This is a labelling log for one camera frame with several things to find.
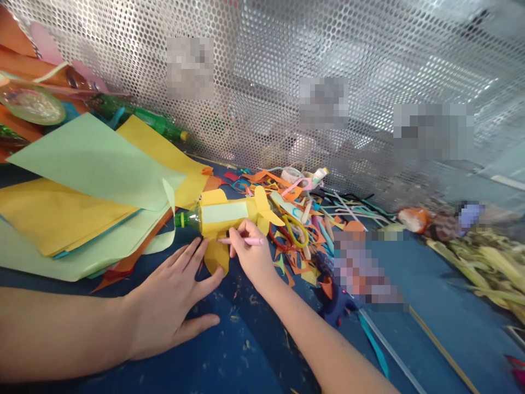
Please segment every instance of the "pink paper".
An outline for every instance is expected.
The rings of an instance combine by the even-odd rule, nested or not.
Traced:
[[[64,58],[60,54],[53,36],[49,34],[43,25],[38,22],[31,23],[31,38],[37,46],[43,61],[54,64],[55,66],[64,63]]]

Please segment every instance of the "table surface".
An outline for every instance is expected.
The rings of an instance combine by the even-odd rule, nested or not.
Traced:
[[[227,169],[213,165],[214,173]],[[37,178],[12,165],[0,166],[0,187]],[[230,186],[221,186],[229,199],[241,198]],[[164,231],[173,229],[173,223]],[[163,252],[141,256],[128,278],[97,293],[97,297],[123,296],[140,285],[166,257],[197,234],[178,229],[173,245]],[[473,381],[480,392],[519,393],[503,354],[525,359],[521,349],[502,330],[516,324],[513,316],[450,282],[465,279],[431,249],[406,233],[405,241],[371,241],[367,248],[385,269],[392,284],[402,286],[410,305],[434,332],[442,345]],[[204,266],[198,280],[208,277]],[[320,311],[322,291],[300,276],[294,290]],[[0,269],[0,286],[44,292],[88,295],[99,279],[61,282],[7,269]],[[468,388],[408,312],[365,309],[377,328],[407,365],[427,393],[468,393]],[[238,311],[238,318],[232,317]],[[126,362],[109,371],[79,379],[39,383],[27,388],[39,392],[176,392],[176,393],[319,393],[308,364],[280,320],[253,288],[237,259],[220,286],[200,301],[188,318],[213,312],[221,323],[162,355]],[[339,331],[379,369],[356,314],[345,316]],[[322,341],[323,338],[312,338]],[[387,358],[390,380],[402,393],[416,393],[408,378],[380,344]]]

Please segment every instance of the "orange paper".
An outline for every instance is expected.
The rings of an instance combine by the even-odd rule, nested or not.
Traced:
[[[365,231],[365,227],[357,221],[351,221],[346,224],[343,231]]]

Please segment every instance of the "metal mesh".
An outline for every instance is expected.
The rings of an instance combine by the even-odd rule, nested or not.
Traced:
[[[66,60],[80,59],[139,104],[195,135],[194,153],[250,167],[304,160],[327,186],[396,208],[447,186],[442,165],[393,155],[396,103],[475,107],[475,165],[523,140],[524,9],[457,0],[11,0]],[[213,101],[169,100],[168,37],[214,39]],[[345,130],[302,131],[301,78],[349,79]],[[464,176],[450,168],[448,177]]]

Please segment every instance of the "green paper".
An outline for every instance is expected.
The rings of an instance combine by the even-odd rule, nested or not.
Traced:
[[[162,179],[184,180],[85,113],[7,159],[56,183],[101,199],[158,211]]]
[[[245,202],[201,206],[202,223],[220,223],[248,217]]]
[[[138,249],[166,210],[175,209],[174,197],[171,195],[174,196],[173,190],[177,189],[181,181],[179,177],[170,181],[163,179],[162,194],[165,200],[169,200],[169,205],[158,211],[142,210],[112,231],[82,245],[59,260],[42,256],[36,247],[27,242],[9,223],[0,219],[0,266],[68,282],[94,274]],[[169,242],[168,245],[169,238],[164,241],[165,247],[171,244]]]
[[[282,275],[284,276],[284,261],[283,261],[283,254],[281,253],[281,257],[279,258],[279,261],[273,263],[275,266],[279,267],[282,271]]]

